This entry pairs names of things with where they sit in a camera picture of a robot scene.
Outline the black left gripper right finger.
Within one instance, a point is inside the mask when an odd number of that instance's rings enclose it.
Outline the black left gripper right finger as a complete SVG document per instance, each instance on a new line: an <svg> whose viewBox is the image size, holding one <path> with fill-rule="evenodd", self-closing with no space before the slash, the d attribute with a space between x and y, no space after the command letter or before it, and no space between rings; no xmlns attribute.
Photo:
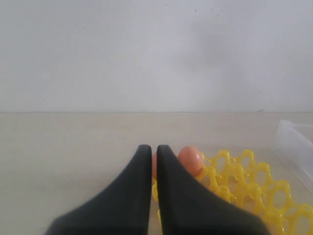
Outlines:
<svg viewBox="0 0 313 235"><path fill-rule="evenodd" d="M262 220L207 190L168 145L157 148L157 192L164 235L268 235Z"/></svg>

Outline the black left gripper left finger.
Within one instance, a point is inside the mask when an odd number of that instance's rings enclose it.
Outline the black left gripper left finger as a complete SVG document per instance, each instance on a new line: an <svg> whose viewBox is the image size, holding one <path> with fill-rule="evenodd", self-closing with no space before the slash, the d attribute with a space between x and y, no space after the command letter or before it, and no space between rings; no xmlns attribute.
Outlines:
<svg viewBox="0 0 313 235"><path fill-rule="evenodd" d="M152 150L139 145L134 156L104 190L56 218L47 235L146 235L152 187Z"/></svg>

